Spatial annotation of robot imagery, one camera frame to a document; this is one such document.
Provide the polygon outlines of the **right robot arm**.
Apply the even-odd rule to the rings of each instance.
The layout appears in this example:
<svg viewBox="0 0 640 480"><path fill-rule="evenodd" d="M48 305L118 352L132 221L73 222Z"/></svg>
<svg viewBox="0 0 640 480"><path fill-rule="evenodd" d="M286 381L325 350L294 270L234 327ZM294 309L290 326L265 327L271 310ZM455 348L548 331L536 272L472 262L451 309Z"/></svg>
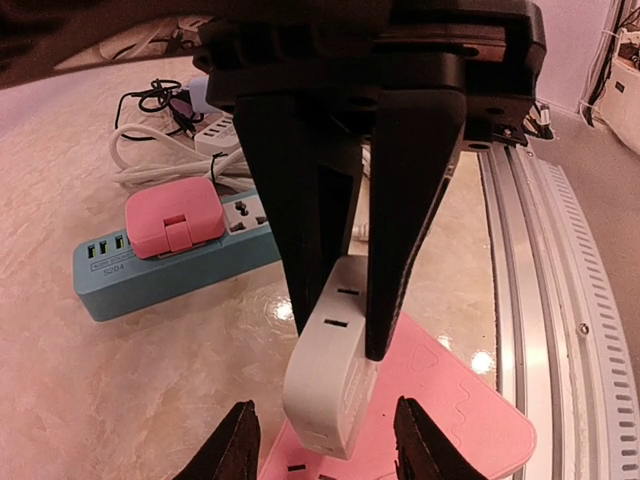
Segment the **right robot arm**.
<svg viewBox="0 0 640 480"><path fill-rule="evenodd" d="M389 349L464 147L518 129L547 52L530 1L5 1L1 84L64 74L129 29L207 18L193 63L229 111L298 329L348 249L371 146L366 354Z"/></svg>

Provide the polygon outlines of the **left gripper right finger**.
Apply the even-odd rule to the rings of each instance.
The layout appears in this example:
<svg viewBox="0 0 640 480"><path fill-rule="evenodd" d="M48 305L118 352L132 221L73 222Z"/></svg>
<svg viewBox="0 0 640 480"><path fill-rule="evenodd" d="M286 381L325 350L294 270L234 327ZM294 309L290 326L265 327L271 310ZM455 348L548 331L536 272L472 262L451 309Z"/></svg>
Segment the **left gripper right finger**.
<svg viewBox="0 0 640 480"><path fill-rule="evenodd" d="M398 479L485 479L414 398L398 398L393 421Z"/></svg>

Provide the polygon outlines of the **blue charger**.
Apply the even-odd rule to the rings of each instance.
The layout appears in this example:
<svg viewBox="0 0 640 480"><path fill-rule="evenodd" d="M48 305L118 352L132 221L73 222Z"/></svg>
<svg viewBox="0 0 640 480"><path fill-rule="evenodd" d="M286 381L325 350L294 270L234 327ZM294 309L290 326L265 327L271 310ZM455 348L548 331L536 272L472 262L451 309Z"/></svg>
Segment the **blue charger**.
<svg viewBox="0 0 640 480"><path fill-rule="evenodd" d="M210 114L214 111L214 108L206 100L207 86L207 76L194 77L188 83L187 90L194 113Z"/></svg>

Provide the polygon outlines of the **white power strip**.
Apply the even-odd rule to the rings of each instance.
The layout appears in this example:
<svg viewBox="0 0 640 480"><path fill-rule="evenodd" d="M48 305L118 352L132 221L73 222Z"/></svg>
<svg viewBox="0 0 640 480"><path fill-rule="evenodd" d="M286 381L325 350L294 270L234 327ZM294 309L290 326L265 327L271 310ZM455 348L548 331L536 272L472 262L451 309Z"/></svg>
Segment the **white power strip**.
<svg viewBox="0 0 640 480"><path fill-rule="evenodd" d="M210 159L216 154L230 155L241 148L232 117L222 115L194 137L194 158Z"/></svg>

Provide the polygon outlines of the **pink triangular power strip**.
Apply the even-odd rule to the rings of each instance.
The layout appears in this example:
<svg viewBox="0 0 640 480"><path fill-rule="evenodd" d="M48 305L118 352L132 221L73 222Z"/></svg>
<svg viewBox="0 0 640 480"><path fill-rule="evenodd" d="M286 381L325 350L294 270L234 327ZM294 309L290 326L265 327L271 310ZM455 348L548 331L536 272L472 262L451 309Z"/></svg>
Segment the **pink triangular power strip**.
<svg viewBox="0 0 640 480"><path fill-rule="evenodd" d="M304 449L283 425L262 479L393 479L393 417L399 397L415 399L463 458L488 479L505 479L532 457L532 423L455 354L402 315L350 460Z"/></svg>

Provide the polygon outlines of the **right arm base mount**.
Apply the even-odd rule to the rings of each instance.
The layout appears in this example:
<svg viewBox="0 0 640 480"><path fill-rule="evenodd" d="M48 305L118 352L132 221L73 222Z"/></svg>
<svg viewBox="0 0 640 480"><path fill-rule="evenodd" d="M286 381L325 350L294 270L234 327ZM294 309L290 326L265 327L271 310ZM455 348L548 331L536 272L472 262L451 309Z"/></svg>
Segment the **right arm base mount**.
<svg viewBox="0 0 640 480"><path fill-rule="evenodd" d="M494 129L493 141L510 146L527 146L530 138L552 141L550 105L536 101L525 115L520 126L498 125Z"/></svg>

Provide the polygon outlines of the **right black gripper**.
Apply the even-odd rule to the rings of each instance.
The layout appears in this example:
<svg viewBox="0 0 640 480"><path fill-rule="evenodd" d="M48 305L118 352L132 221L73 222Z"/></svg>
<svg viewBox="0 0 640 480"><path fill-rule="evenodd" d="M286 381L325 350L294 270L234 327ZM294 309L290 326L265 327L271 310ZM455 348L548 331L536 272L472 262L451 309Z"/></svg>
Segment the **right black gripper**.
<svg viewBox="0 0 640 480"><path fill-rule="evenodd" d="M546 55L543 15L530 1L305 1L300 16L213 20L199 39L193 63L220 109L300 95L369 137L382 92L455 90L475 148L522 140Z"/></svg>

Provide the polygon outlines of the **teal power strip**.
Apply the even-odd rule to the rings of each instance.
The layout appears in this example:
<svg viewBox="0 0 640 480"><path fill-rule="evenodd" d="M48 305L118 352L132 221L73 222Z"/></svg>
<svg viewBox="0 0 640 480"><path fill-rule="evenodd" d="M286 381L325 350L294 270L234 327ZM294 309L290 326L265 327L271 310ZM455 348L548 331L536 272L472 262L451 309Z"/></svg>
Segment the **teal power strip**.
<svg viewBox="0 0 640 480"><path fill-rule="evenodd" d="M79 244L74 291L96 322L109 321L280 259L255 190L222 199L227 232L192 250L138 258L124 230Z"/></svg>

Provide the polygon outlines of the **white square adapter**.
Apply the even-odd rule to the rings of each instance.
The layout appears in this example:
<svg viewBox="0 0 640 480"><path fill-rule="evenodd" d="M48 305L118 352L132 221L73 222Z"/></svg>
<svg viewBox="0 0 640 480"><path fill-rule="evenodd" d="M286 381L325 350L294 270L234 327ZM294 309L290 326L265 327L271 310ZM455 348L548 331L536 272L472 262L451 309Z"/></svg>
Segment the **white square adapter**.
<svg viewBox="0 0 640 480"><path fill-rule="evenodd" d="M292 351L283 408L302 446L348 460L377 381L366 357L367 258L334 265Z"/></svg>

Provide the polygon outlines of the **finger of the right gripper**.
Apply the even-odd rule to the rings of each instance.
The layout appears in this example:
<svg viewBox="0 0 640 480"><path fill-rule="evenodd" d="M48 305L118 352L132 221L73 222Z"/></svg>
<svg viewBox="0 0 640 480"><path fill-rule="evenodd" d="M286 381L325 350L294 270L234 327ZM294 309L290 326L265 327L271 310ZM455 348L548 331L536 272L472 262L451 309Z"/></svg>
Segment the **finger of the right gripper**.
<svg viewBox="0 0 640 480"><path fill-rule="evenodd" d="M310 101L289 95L239 99L234 126L303 330L348 251L363 170L359 140Z"/></svg>
<svg viewBox="0 0 640 480"><path fill-rule="evenodd" d="M416 256L459 156L466 97L452 90L386 91L371 140L366 356L391 343Z"/></svg>

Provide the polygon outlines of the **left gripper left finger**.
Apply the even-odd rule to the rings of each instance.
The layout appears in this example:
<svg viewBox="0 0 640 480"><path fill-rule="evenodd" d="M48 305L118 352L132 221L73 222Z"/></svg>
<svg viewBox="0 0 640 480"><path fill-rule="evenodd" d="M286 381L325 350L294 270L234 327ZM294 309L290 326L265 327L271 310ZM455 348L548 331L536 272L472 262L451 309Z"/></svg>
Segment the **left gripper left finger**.
<svg viewBox="0 0 640 480"><path fill-rule="evenodd" d="M252 400L237 402L174 480L256 480L261 429Z"/></svg>

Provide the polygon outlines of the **pink square adapter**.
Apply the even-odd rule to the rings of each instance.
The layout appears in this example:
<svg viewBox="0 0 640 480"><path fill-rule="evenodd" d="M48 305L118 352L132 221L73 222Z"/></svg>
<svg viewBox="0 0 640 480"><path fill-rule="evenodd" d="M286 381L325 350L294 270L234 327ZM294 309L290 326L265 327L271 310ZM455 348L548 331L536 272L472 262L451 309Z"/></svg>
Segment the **pink square adapter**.
<svg viewBox="0 0 640 480"><path fill-rule="evenodd" d="M206 177L191 177L133 194L125 203L127 238L140 259L180 253L226 233L224 209Z"/></svg>

